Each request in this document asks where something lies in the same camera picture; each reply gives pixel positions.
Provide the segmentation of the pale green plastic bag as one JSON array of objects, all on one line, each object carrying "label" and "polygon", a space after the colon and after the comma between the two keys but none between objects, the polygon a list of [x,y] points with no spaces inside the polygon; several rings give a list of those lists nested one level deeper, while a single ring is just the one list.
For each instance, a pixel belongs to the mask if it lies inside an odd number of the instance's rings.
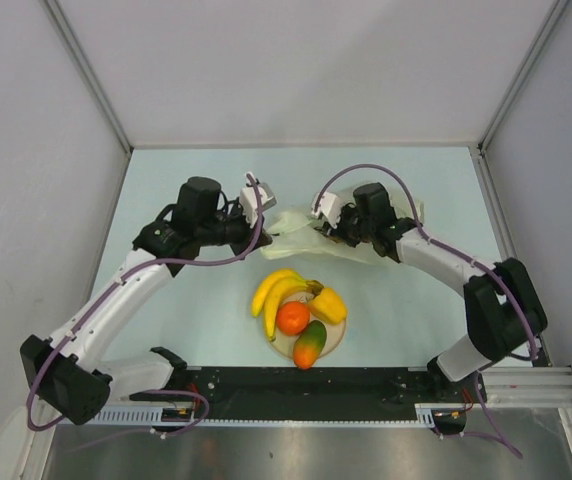
[{"label": "pale green plastic bag", "polygon": [[[366,182],[360,182],[335,193],[342,201],[352,201],[352,192]],[[398,217],[412,218],[410,203],[399,187],[384,185],[389,195],[391,206]],[[371,246],[360,244],[350,247],[326,238],[319,230],[321,220],[310,216],[310,208],[306,206],[292,207],[280,211],[272,224],[266,228],[272,243],[261,247],[260,252],[267,260],[278,260],[295,255],[324,255],[350,260],[353,262],[381,266],[386,260],[379,257]]]}]

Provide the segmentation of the brown fake longan bunch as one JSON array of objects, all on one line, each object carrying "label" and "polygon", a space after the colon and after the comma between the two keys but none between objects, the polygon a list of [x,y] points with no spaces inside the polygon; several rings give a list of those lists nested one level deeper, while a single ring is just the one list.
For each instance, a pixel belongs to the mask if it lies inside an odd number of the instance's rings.
[{"label": "brown fake longan bunch", "polygon": [[318,228],[317,231],[332,242],[343,244],[351,248],[356,248],[360,243],[359,238],[355,238],[350,233],[332,228]]}]

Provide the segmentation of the yellow fake banana bunch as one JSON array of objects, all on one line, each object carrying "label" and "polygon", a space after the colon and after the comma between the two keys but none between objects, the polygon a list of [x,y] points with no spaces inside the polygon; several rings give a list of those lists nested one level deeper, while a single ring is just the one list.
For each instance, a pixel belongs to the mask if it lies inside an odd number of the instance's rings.
[{"label": "yellow fake banana bunch", "polygon": [[296,293],[317,296],[324,288],[317,280],[305,279],[290,268],[279,269],[266,276],[256,289],[251,301],[251,314],[263,315],[263,329],[266,339],[276,339],[276,316],[282,302]]}]

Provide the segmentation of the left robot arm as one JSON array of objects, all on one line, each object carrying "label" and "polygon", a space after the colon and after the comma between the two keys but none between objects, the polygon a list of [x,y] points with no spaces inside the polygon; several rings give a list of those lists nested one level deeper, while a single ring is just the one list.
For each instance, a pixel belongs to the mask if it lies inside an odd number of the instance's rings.
[{"label": "left robot arm", "polygon": [[264,213],[276,203],[270,187],[252,173],[230,200],[219,182],[193,176],[132,242],[124,262],[81,310],[47,338],[29,336],[20,357],[33,407],[41,399],[75,425],[92,420],[110,400],[161,395],[173,400],[187,387],[185,362],[163,347],[121,361],[105,352],[137,311],[186,266],[201,267],[204,247],[230,247],[222,265],[269,244]]}]

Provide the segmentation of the pink ceramic plate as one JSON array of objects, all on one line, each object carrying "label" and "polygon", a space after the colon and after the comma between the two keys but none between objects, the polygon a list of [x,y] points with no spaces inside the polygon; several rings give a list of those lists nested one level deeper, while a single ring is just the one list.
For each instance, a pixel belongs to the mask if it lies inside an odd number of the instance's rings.
[{"label": "pink ceramic plate", "polygon": [[[290,302],[290,301],[299,301],[299,302],[302,302],[302,303],[305,303],[308,305],[308,301],[311,300],[313,297],[315,297],[315,296],[312,294],[296,293],[294,295],[287,297],[282,302],[282,304],[280,306],[282,306],[284,303]],[[321,321],[320,319],[318,319],[317,317],[315,317],[311,313],[309,323],[313,320]],[[321,322],[325,325],[326,330],[327,330],[327,341],[326,341],[326,345],[325,345],[320,357],[317,359],[317,361],[320,358],[328,355],[330,352],[332,352],[341,343],[341,341],[344,337],[345,331],[346,331],[346,327],[347,327],[347,318],[345,321],[343,321],[342,323],[337,324],[337,325],[330,325],[330,324],[327,324],[323,321],[321,321]],[[293,346],[294,346],[294,343],[297,340],[297,338],[300,336],[300,334],[295,335],[295,336],[288,336],[288,335],[285,335],[282,332],[280,332],[276,326],[276,339],[273,342],[270,342],[269,345],[275,351],[280,353],[282,356],[287,357],[293,361],[293,358],[292,358]]]}]

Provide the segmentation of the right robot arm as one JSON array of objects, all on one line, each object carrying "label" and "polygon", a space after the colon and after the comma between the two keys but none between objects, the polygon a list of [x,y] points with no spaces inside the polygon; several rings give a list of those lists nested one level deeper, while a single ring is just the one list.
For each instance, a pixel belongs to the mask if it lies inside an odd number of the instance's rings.
[{"label": "right robot arm", "polygon": [[366,183],[349,196],[323,193],[312,213],[329,238],[356,247],[368,243],[381,257],[417,268],[460,295],[466,334],[434,357],[429,393],[450,401],[463,379],[530,344],[548,319],[525,265],[515,258],[484,262],[428,235],[418,221],[397,211],[387,189]]}]

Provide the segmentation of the small orange fake fruit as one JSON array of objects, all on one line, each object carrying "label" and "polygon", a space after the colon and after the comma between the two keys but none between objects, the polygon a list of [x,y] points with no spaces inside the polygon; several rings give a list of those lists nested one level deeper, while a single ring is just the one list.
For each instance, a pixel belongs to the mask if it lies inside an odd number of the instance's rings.
[{"label": "small orange fake fruit", "polygon": [[311,368],[320,357],[327,341],[327,330],[319,320],[311,321],[294,343],[292,358],[301,370]]}]

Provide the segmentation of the yellow fake bell pepper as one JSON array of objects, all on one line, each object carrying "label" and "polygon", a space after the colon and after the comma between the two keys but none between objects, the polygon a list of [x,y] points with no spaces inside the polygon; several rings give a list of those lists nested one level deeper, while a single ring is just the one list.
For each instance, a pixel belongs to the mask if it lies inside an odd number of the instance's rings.
[{"label": "yellow fake bell pepper", "polygon": [[324,287],[318,295],[308,301],[310,312],[321,321],[337,325],[346,320],[348,310],[340,295],[329,287]]}]

